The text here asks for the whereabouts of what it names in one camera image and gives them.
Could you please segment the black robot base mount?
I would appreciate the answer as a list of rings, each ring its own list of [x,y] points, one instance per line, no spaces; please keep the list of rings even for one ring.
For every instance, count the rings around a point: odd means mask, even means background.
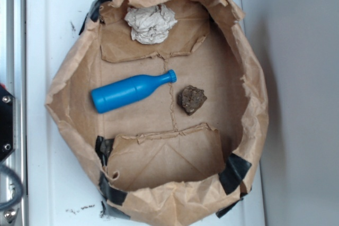
[[[1,162],[15,150],[15,97],[1,83]]]

